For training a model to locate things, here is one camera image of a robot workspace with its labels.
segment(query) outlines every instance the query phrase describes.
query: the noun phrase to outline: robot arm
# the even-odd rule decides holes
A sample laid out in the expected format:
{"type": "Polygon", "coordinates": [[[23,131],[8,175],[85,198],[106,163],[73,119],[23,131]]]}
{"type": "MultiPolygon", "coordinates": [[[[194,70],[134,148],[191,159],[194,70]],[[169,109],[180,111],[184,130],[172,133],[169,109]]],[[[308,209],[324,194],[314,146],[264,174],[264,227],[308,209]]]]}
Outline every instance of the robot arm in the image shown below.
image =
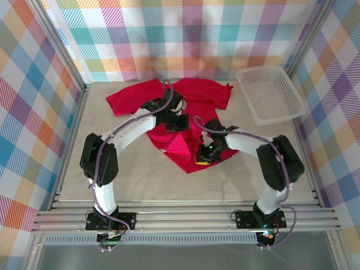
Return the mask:
{"type": "Polygon", "coordinates": [[[189,129],[188,114],[182,114],[186,108],[186,102],[182,95],[177,92],[173,92],[168,106],[153,115],[151,114],[151,112],[165,106],[169,97],[170,90],[168,89],[162,98],[144,103],[125,123],[121,123],[100,136],[91,133],[86,138],[80,167],[84,170],[90,184],[96,181],[93,188],[97,199],[97,204],[93,208],[94,215],[92,215],[91,221],[88,219],[88,227],[93,225],[96,228],[94,230],[113,230],[116,228],[116,222],[104,216],[103,212],[114,218],[126,218],[119,213],[113,190],[113,180],[119,171],[118,155],[125,147],[161,123],[165,124],[168,132],[189,129]],[[106,143],[101,151],[98,176],[95,179],[96,159],[104,141],[106,143]]]}
{"type": "MultiPolygon", "coordinates": [[[[205,128],[224,132],[242,131],[234,126],[225,128],[217,119],[207,122],[205,128]]],[[[290,185],[292,185],[304,173],[304,165],[289,139],[283,135],[265,139],[272,142],[279,150],[289,175],[290,185]]],[[[239,150],[259,159],[266,186],[261,198],[254,204],[253,218],[256,219],[258,227],[272,223],[272,218],[279,211],[279,203],[286,195],[284,171],[273,148],[264,141],[234,133],[208,133],[203,131],[202,140],[204,144],[200,145],[196,155],[196,163],[198,164],[211,164],[215,161],[221,161],[220,154],[226,149],[239,150]]]]}

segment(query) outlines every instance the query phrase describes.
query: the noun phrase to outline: white plastic basket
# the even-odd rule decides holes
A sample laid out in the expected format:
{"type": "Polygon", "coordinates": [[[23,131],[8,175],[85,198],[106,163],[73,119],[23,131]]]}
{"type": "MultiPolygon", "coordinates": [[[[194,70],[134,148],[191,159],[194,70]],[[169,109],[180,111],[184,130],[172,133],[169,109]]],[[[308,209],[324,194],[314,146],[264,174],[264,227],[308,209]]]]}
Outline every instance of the white plastic basket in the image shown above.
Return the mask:
{"type": "Polygon", "coordinates": [[[306,102],[280,66],[258,66],[236,73],[256,125],[289,121],[305,114],[306,102]]]}

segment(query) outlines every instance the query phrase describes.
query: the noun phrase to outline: red t-shirt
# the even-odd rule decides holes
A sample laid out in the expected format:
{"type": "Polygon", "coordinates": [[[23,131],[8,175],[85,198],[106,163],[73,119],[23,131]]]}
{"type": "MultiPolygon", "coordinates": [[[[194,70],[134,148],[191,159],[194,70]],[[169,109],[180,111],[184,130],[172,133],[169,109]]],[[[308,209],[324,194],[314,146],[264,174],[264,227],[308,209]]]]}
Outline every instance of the red t-shirt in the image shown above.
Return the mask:
{"type": "MultiPolygon", "coordinates": [[[[206,169],[215,165],[198,165],[195,155],[202,144],[201,128],[194,122],[199,115],[205,122],[218,119],[215,108],[226,109],[232,86],[223,86],[206,79],[181,79],[173,83],[173,88],[180,93],[187,103],[183,113],[189,114],[190,128],[181,132],[166,132],[164,124],[160,124],[147,132],[150,141],[158,149],[166,150],[164,154],[175,162],[186,173],[206,169]]],[[[164,95],[163,83],[157,79],[126,87],[107,97],[110,107],[116,116],[134,114],[146,101],[164,95]]],[[[237,151],[226,150],[221,154],[222,160],[230,158],[237,151]]]]}

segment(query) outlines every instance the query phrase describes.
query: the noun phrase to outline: colorful checkered pattern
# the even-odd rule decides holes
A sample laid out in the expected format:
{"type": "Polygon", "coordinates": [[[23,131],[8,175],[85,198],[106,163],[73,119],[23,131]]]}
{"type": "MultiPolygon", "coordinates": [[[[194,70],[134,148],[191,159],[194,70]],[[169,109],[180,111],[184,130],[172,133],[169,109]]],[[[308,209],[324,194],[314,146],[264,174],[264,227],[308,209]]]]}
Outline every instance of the colorful checkered pattern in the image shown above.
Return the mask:
{"type": "Polygon", "coordinates": [[[307,5],[315,2],[56,0],[60,12],[55,13],[43,0],[80,71],[84,74],[88,69],[89,80],[98,82],[154,77],[235,79],[238,69],[285,66],[295,44],[291,40],[301,41],[306,32],[300,35],[298,24],[309,16],[307,5]],[[69,28],[68,35],[60,29],[60,20],[69,28]],[[72,52],[73,46],[85,67],[72,52]]]}
{"type": "Polygon", "coordinates": [[[0,4],[0,269],[20,269],[61,165],[80,90],[25,0],[0,4]]]}
{"type": "Polygon", "coordinates": [[[297,54],[297,52],[299,51],[300,46],[303,44],[304,38],[307,36],[312,24],[314,23],[314,20],[315,20],[316,16],[318,15],[318,12],[320,10],[322,3],[323,3],[323,0],[316,1],[316,4],[313,7],[313,10],[311,11],[310,16],[308,17],[308,20],[307,20],[303,30],[301,31],[301,34],[299,35],[299,38],[296,41],[294,48],[292,49],[291,55],[290,55],[289,59],[287,60],[287,63],[284,67],[284,69],[286,71],[289,68],[289,66],[293,63],[294,57],[297,54]]]}
{"type": "Polygon", "coordinates": [[[294,82],[310,108],[300,130],[317,183],[360,268],[360,0],[335,3],[294,82]]]}

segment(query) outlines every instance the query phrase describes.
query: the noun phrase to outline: marble floor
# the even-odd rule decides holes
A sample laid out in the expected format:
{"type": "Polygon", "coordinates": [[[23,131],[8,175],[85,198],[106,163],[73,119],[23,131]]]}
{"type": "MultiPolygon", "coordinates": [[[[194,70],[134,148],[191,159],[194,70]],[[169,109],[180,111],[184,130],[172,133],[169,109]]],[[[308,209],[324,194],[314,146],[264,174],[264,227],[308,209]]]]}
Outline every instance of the marble floor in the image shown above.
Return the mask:
{"type": "MultiPolygon", "coordinates": [[[[226,110],[217,110],[224,126],[236,125],[258,135],[286,135],[300,156],[290,122],[257,127],[250,115],[238,82],[226,110]]],[[[67,168],[60,200],[91,200],[88,179],[79,166],[86,136],[101,134],[125,121],[129,116],[115,117],[105,98],[134,83],[93,83],[88,94],[78,134],[67,168]]],[[[118,157],[119,174],[114,182],[118,201],[147,200],[244,200],[255,201],[265,181],[255,157],[239,152],[230,159],[199,172],[186,174],[159,152],[145,134],[131,143],[118,157]]],[[[289,201],[312,200],[306,173],[294,184],[289,201]]]]}

